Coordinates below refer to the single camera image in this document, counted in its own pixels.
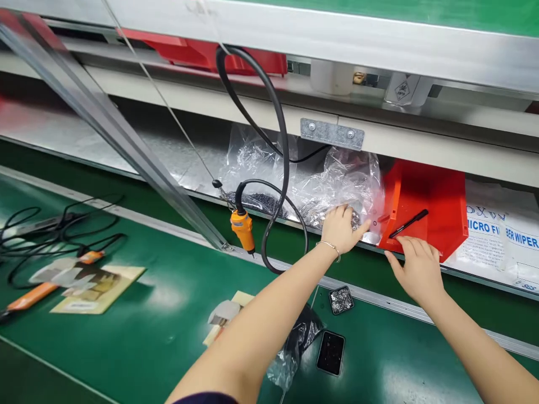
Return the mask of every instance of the phone screen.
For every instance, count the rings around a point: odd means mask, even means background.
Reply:
[[[341,373],[342,352],[344,350],[344,337],[324,331],[316,367],[335,376]]]

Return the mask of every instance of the finger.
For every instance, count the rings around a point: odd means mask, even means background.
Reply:
[[[330,216],[333,216],[335,214],[335,212],[337,211],[337,208],[338,206],[334,207],[334,208],[329,208],[326,212],[326,218],[330,217]]]
[[[399,260],[397,260],[397,258],[393,255],[393,253],[389,251],[384,251],[383,253],[385,254],[387,260],[389,261],[389,264],[391,265],[391,269],[393,270],[393,273],[395,274],[395,278],[397,278],[397,281],[399,281],[400,283],[400,280],[402,279],[404,275],[403,267],[400,266]]]
[[[349,222],[352,222],[352,213],[354,211],[354,208],[352,208],[351,206],[348,206],[345,211],[344,211],[344,215],[342,217],[344,217],[347,221]]]
[[[415,254],[417,256],[426,256],[425,250],[423,250],[423,247],[422,247],[422,245],[420,243],[420,240],[418,238],[410,237],[410,242],[414,246]]]
[[[348,207],[348,204],[344,204],[344,205],[340,205],[338,208],[337,208],[337,217],[342,217],[344,215],[344,211],[346,210],[346,208]]]
[[[369,230],[370,226],[371,226],[371,220],[369,219],[363,222],[363,224],[359,226],[357,230],[354,230],[352,235],[354,239],[356,240],[356,243],[359,242],[363,238],[363,235],[367,232],[367,230]]]
[[[421,240],[420,238],[418,238],[418,240],[427,257],[433,258],[430,245],[425,240]]]
[[[397,241],[401,244],[404,251],[404,256],[410,258],[416,256],[414,246],[410,242],[409,237],[397,237]]]
[[[436,260],[437,263],[440,263],[440,252],[433,246],[429,245],[431,248],[432,257]]]

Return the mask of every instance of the clear plastic bag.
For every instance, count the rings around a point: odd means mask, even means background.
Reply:
[[[307,225],[321,229],[326,212],[342,204],[354,208],[352,225],[357,228],[383,211],[383,185],[374,153],[332,147],[324,171],[313,174],[293,187],[293,202]],[[363,241],[380,241],[378,226],[371,226]]]
[[[280,134],[265,130],[269,139],[282,150]],[[298,158],[298,140],[288,135],[290,159]],[[289,183],[294,182],[296,164],[290,165]],[[220,170],[219,177],[227,197],[234,202],[235,191],[241,181],[251,178],[268,181],[279,189],[282,188],[283,159],[269,147],[258,133],[249,125],[235,123],[230,133],[229,150],[226,155],[226,165]],[[247,208],[273,214],[279,194],[269,187],[251,183],[242,195],[242,202]],[[281,216],[287,217],[291,208],[285,208]]]
[[[285,392],[288,391],[298,370],[303,352],[323,330],[322,321],[314,310],[306,304],[285,344],[268,367],[266,372],[268,379]]]

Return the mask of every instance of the sleeve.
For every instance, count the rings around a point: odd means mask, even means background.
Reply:
[[[205,392],[184,397],[174,404],[237,404],[237,401],[223,393]]]

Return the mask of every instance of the black cable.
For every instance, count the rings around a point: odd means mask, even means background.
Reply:
[[[105,206],[102,206],[101,208],[94,208],[91,212],[86,213],[70,213],[70,210],[78,205],[84,205],[87,202],[90,202],[92,200],[96,199],[103,199],[110,197],[111,195],[118,195],[119,198],[115,200],[112,203],[109,203]],[[92,215],[96,214],[102,214],[103,211],[107,208],[110,208],[111,206],[114,206],[118,203],[120,203],[123,200],[124,196],[120,194],[107,194],[102,195],[94,198],[88,198],[83,201],[72,203],[68,206],[66,206],[63,210],[62,216],[58,223],[56,223],[55,226],[52,228],[45,228],[45,229],[38,229],[35,231],[30,231],[28,233],[25,233],[21,236],[11,236],[11,237],[3,237],[6,230],[18,226],[19,224],[27,222],[32,217],[36,216],[38,213],[41,212],[41,208],[38,206],[33,206],[31,208],[26,208],[19,210],[15,214],[11,215],[8,220],[6,221],[6,224],[3,228],[0,228],[0,259],[4,258],[21,258],[19,262],[15,265],[13,269],[8,273],[7,276],[7,282],[10,286],[16,289],[27,289],[27,288],[33,288],[37,286],[37,284],[26,284],[26,285],[17,285],[15,283],[15,277],[19,270],[22,268],[22,266],[31,258],[41,257],[41,256],[55,256],[55,255],[63,255],[68,253],[76,253],[77,257],[84,255],[88,251],[90,251],[91,247],[97,247],[94,248],[95,250],[104,250],[105,248],[110,247],[112,244],[117,242],[118,240],[125,238],[126,235],[123,233],[116,233],[111,236],[107,236],[105,238],[102,238],[100,240],[91,242],[89,244],[84,244],[81,242],[75,241],[75,239],[85,236],[94,235],[97,233],[101,233],[105,230],[110,229],[113,227],[119,220],[119,217],[112,216],[113,220],[108,223],[106,226],[101,226],[99,229],[94,229],[90,231],[85,231],[82,233],[76,233],[76,234],[68,234],[67,230],[69,228],[72,228],[74,225],[81,223],[82,221],[88,219]],[[22,213],[31,211],[33,212],[31,214],[28,214],[24,216],[22,219],[19,219],[15,221],[15,219],[20,216]],[[45,241],[34,243],[32,245],[27,245],[23,247],[8,247],[6,245],[6,242],[16,239],[21,239],[23,242],[26,242],[27,238],[44,238]],[[54,248],[60,244],[63,244],[63,246],[60,249],[55,249],[54,251],[43,251],[48,247]],[[77,248],[74,249],[64,249],[68,245],[74,245]]]
[[[277,94],[275,92],[275,87],[273,87],[273,83],[271,83],[270,78],[268,77],[266,72],[264,72],[264,69],[261,68],[261,66],[258,64],[258,62],[246,50],[243,50],[243,49],[238,48],[238,47],[230,46],[230,45],[226,45],[226,49],[228,49],[231,54],[239,56],[240,58],[245,60],[247,63],[249,63],[249,65],[255,70],[255,72],[258,74],[258,76],[262,79],[262,82],[264,83],[264,86],[266,87],[266,90],[268,90],[268,93],[270,93],[270,87],[268,86],[268,83],[269,83],[269,85],[271,86],[271,89],[273,91],[273,94],[274,94],[275,98],[277,99],[278,107],[282,111],[281,103],[278,101],[278,97],[277,97]],[[226,92],[229,94],[230,98],[232,98],[232,101],[234,102],[234,104],[236,104],[237,108],[240,110],[241,114],[244,116],[244,118],[247,120],[247,122],[249,122],[249,124],[256,130],[258,135],[260,135],[260,137],[266,142],[266,144],[275,153],[277,153],[279,156],[284,157],[282,155],[282,152],[277,148],[277,146],[275,146],[273,144],[273,142],[268,138],[268,135],[266,135],[266,133],[257,125],[257,123],[254,122],[254,120],[251,118],[251,115],[249,115],[249,113],[247,112],[247,110],[245,109],[243,104],[241,103],[239,97],[236,94],[236,91],[232,87],[232,83],[229,80],[228,74],[226,73],[226,69],[225,69],[225,58],[226,58],[226,56],[227,56],[227,54],[223,50],[223,48],[218,47],[217,48],[217,54],[216,54],[217,72],[219,73],[219,77],[221,78],[221,81],[223,82],[223,85],[225,86]],[[269,94],[269,97],[270,97],[271,101],[273,102],[273,106],[275,108],[277,108],[275,102],[272,99],[271,93]],[[287,132],[282,132],[282,128],[281,128],[280,124],[279,124],[279,130],[281,130],[281,133],[282,133],[283,137],[288,136]],[[317,154],[317,153],[319,153],[319,152],[321,152],[323,150],[326,150],[326,149],[328,149],[330,147],[331,147],[331,145],[324,145],[324,146],[320,147],[319,149],[313,151],[312,153],[306,155],[305,157],[302,157],[302,158],[300,158],[298,160],[289,160],[289,161],[290,161],[290,163],[303,163],[305,160],[308,160],[309,158],[311,158],[315,154]]]
[[[241,215],[241,212],[245,212],[245,209],[243,208],[243,203],[241,202],[241,196],[243,194],[243,190],[245,189],[245,186],[247,184],[253,183],[253,182],[264,184],[264,185],[276,190],[280,195],[282,195],[281,190],[279,188],[277,188],[275,185],[273,185],[272,183],[270,183],[270,182],[267,182],[267,181],[264,181],[264,180],[258,180],[256,178],[254,178],[252,180],[242,181],[240,183],[240,185],[237,186],[236,200],[235,200],[236,209],[237,209],[237,212],[238,212],[239,215]],[[300,213],[299,209],[296,208],[296,205],[294,205],[294,203],[286,195],[285,195],[285,199],[290,204],[290,206],[294,210],[296,216],[299,218],[300,223],[302,224],[303,234],[305,235],[305,252],[303,253],[305,255],[309,251],[309,233],[307,231],[307,225],[305,224],[305,220],[303,219],[303,216]]]
[[[284,162],[283,162],[283,176],[282,176],[282,189],[279,190],[276,186],[273,184],[262,181],[262,180],[247,180],[238,186],[236,190],[236,203],[240,202],[240,208],[243,210],[243,205],[241,204],[241,196],[243,194],[243,189],[245,188],[245,185],[247,185],[250,182],[257,182],[262,183],[264,185],[267,185],[273,189],[275,189],[277,192],[279,192],[279,201],[277,203],[277,207],[275,209],[275,212],[273,212],[273,216],[269,220],[268,226],[266,227],[266,230],[264,231],[264,236],[262,237],[262,251],[261,256],[262,260],[264,261],[264,264],[266,267],[273,273],[281,274],[282,271],[279,271],[277,268],[275,268],[273,265],[271,265],[270,261],[268,260],[267,256],[267,242],[268,242],[268,236],[270,235],[271,229],[273,227],[273,224],[275,221],[277,221],[277,217],[279,215],[279,212],[282,210],[282,206],[285,202],[285,199],[290,203],[296,214],[298,215],[298,218],[300,219],[303,227],[303,232],[305,233],[305,253],[308,251],[309,247],[309,239],[308,239],[308,233],[307,233],[307,226],[305,225],[305,222],[303,220],[302,215],[299,213],[297,208],[294,206],[294,204],[288,199],[286,196],[286,192],[288,190],[288,182],[290,178],[290,156],[289,156],[289,150],[288,150],[288,132],[286,131],[286,122],[285,122],[285,116],[282,112],[282,106],[281,102],[279,101],[279,98],[277,96],[277,93],[275,91],[275,87],[273,87],[273,83],[271,83],[270,78],[264,72],[264,69],[258,64],[258,62],[245,50],[226,45],[226,49],[230,52],[230,54],[239,56],[242,58],[245,62],[249,64],[249,66],[257,73],[257,75],[262,80],[262,83],[264,83],[264,86],[266,87],[266,90],[268,91],[269,98],[271,102],[273,103],[273,107],[275,109],[275,114],[277,115],[277,122],[279,124],[279,131],[281,133],[282,138],[282,152],[280,152],[275,145],[271,142],[271,140],[267,137],[266,133],[258,125],[256,122],[253,121],[249,113],[246,111],[244,106],[242,105],[240,99],[237,97],[236,92],[234,91],[234,88],[232,88],[232,84],[230,83],[229,77],[226,73],[225,69],[225,59],[227,56],[227,53],[222,49],[221,47],[217,48],[216,53],[216,65],[217,65],[217,71],[219,73],[219,77],[221,78],[221,81],[223,82],[226,91],[228,92],[230,98],[232,98],[232,101],[234,101],[234,104],[236,104],[237,108],[240,110],[241,114],[245,117],[245,119],[251,124],[251,126],[256,130],[256,132],[260,135],[260,137],[270,146],[277,154],[282,156]],[[321,150],[326,148],[324,146],[323,148],[318,149],[314,153],[311,153],[311,155],[314,155]],[[301,159],[301,161],[304,161],[305,159],[311,157],[311,155]]]

